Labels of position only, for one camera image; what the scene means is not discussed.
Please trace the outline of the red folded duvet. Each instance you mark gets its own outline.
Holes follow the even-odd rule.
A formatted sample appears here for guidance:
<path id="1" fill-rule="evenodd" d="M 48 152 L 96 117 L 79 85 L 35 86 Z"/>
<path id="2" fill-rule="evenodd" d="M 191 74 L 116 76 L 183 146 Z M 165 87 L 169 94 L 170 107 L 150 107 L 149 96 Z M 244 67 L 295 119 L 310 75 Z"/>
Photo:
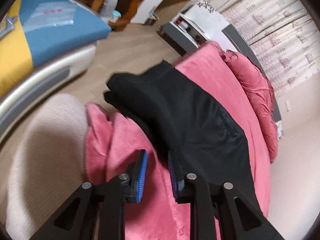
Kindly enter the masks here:
<path id="1" fill-rule="evenodd" d="M 277 126 L 273 118 L 274 90 L 261 69 L 249 57 L 231 50 L 225 52 L 225 63 L 240 82 L 258 118 L 266 142 L 270 162 L 278 154 Z"/>

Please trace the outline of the patterned white curtain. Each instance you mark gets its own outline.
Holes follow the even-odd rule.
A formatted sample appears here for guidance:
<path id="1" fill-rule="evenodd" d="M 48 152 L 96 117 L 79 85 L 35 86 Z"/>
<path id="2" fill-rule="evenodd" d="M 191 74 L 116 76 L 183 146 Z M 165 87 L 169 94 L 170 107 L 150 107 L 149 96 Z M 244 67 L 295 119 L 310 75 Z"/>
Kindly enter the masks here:
<path id="1" fill-rule="evenodd" d="M 300 0 L 242 0 L 222 14 L 256 55 L 276 97 L 319 73 L 319 30 Z"/>

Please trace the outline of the white floral nightstand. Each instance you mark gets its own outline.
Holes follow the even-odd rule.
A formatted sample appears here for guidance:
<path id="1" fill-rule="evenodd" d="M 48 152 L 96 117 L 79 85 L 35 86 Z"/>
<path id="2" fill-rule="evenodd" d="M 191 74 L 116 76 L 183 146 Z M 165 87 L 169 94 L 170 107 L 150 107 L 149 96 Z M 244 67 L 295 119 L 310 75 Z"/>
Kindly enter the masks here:
<path id="1" fill-rule="evenodd" d="M 180 48 L 189 53 L 212 41 L 229 22 L 206 0 L 188 2 L 161 31 Z"/>

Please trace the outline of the pink velvet bed cover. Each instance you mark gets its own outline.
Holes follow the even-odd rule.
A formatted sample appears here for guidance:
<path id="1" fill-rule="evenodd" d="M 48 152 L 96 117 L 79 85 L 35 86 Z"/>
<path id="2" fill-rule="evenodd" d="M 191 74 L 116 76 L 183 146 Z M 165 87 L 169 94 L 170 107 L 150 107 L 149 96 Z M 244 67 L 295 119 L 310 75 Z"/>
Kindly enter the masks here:
<path id="1" fill-rule="evenodd" d="M 270 204 L 270 158 L 258 118 L 237 78 L 224 61 L 225 51 L 209 42 L 181 59 L 177 69 L 220 102 L 248 140 L 254 188 Z M 141 149 L 148 153 L 142 201 L 125 209 L 127 239 L 188 239 L 190 208 L 174 200 L 168 167 L 135 121 L 99 105 L 86 107 L 86 173 L 100 184 L 124 172 Z"/>

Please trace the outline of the black pants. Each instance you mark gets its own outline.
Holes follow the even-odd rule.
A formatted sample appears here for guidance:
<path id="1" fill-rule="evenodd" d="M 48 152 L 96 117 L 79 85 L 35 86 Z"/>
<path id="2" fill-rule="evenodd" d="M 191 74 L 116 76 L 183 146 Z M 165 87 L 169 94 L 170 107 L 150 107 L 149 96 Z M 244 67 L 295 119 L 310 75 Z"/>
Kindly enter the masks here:
<path id="1" fill-rule="evenodd" d="M 139 124 L 161 159 L 174 151 L 184 177 L 229 181 L 267 214 L 254 188 L 245 132 L 214 97 L 166 61 L 139 75 L 113 74 L 106 85 L 105 100 Z"/>

